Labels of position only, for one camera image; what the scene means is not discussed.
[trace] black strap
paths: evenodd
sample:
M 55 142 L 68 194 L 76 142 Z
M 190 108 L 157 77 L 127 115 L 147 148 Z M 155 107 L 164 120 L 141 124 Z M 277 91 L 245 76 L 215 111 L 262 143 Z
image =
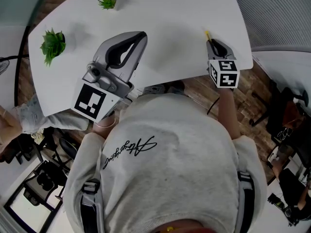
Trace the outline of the black strap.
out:
M 95 206 L 87 206 L 81 203 L 81 218 L 85 233 L 98 233 Z
M 91 179 L 82 187 L 82 192 L 84 194 L 93 195 L 93 199 L 95 200 L 95 194 L 98 192 L 100 187 L 100 181 L 97 179 Z M 93 204 L 91 203 L 83 203 L 84 196 L 82 195 L 80 201 L 80 211 L 81 211 L 81 218 L 83 229 L 85 233 L 98 233 L 97 228 L 97 209 L 95 206 L 95 201 Z
M 243 214 L 243 221 L 242 221 L 240 233 L 247 233 L 251 226 L 253 215 L 254 215 L 255 188 L 254 188 L 253 179 L 249 174 L 245 175 L 245 173 L 243 173 L 243 175 L 241 175 L 240 173 L 238 173 L 238 177 L 239 177 L 240 182 L 248 182 L 251 184 L 251 189 L 249 188 L 243 189 L 244 195 L 245 195 L 244 214 Z

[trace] yellow object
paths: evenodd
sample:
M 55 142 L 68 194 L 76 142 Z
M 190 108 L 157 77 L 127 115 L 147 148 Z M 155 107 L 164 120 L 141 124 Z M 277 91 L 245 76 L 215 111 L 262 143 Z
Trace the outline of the yellow object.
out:
M 40 129 L 37 133 L 31 134 L 31 138 L 33 138 L 38 145 L 40 145 L 44 139 L 43 132 L 44 129 Z
M 173 231 L 175 231 L 175 230 L 177 230 L 177 229 L 178 229 L 178 228 L 174 228 L 174 227 L 172 227 L 172 226 L 169 226 L 169 227 L 166 228 L 165 231 L 161 231 L 161 233 L 173 232 Z
M 205 34 L 206 34 L 206 36 L 207 36 L 207 39 L 208 39 L 209 41 L 212 41 L 212 39 L 210 38 L 209 32 L 208 32 L 208 31 L 205 31 Z

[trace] wooden floor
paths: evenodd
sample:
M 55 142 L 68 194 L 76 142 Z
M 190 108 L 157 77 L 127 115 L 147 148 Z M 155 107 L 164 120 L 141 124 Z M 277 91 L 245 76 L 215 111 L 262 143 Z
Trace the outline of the wooden floor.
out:
M 53 9 L 60 5 L 65 0 L 44 0 L 39 8 L 37 17 L 32 25 L 32 29 Z M 28 52 L 28 46 L 25 47 L 24 53 Z M 206 110 L 214 103 L 219 94 L 209 76 L 201 76 L 183 80 L 186 85 L 185 93 L 194 101 L 206 108 Z M 269 78 L 260 69 L 257 64 L 254 64 L 253 69 L 241 71 L 240 82 L 238 89 L 234 90 L 236 108 L 238 111 L 238 120 L 240 123 L 241 133 L 252 138 L 258 149 L 258 154 L 261 163 L 265 169 L 267 181 L 273 178 L 273 173 L 266 166 L 265 161 L 268 154 L 275 147 L 275 143 L 271 140 L 270 134 L 267 133 L 265 125 L 267 120 L 264 120 L 256 127 L 250 127 L 249 120 L 257 119 L 265 112 L 266 108 L 255 98 L 252 97 L 252 92 L 258 93 L 264 100 L 269 101 L 271 93 L 269 92 Z M 23 59 L 18 83 L 18 103 L 28 101 L 34 94 L 34 83 L 31 75 L 31 68 L 28 59 Z M 218 105 L 216 104 L 210 116 L 217 118 Z M 81 141 L 85 133 L 89 132 L 91 124 L 86 132 L 71 131 L 71 135 Z

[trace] small succulent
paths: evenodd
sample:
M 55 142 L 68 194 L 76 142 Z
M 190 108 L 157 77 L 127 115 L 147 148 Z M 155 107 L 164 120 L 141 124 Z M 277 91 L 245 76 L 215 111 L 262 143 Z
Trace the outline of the small succulent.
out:
M 54 33 L 52 29 L 51 31 L 45 31 L 45 33 L 43 36 L 44 42 L 40 48 L 45 55 L 44 63 L 50 66 L 52 60 L 64 51 L 66 43 L 62 32 Z
M 97 0 L 99 2 L 99 6 L 101 6 L 103 9 L 109 10 L 113 9 L 116 5 L 117 0 Z

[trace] sleeve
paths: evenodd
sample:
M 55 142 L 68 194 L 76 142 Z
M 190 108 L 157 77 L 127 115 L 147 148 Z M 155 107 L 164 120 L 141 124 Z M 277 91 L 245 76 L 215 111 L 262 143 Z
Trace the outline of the sleeve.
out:
M 66 182 L 63 202 L 68 220 L 75 233 L 84 232 L 80 212 L 82 197 L 80 191 L 84 183 L 95 173 L 104 141 L 105 139 L 95 133 L 85 135 Z
M 254 222 L 260 217 L 267 200 L 267 180 L 258 157 L 255 142 L 243 135 L 240 138 L 233 140 L 233 144 L 239 158 L 245 160 L 246 170 L 249 172 L 254 182 L 255 208 L 252 222 L 252 225 L 254 225 Z

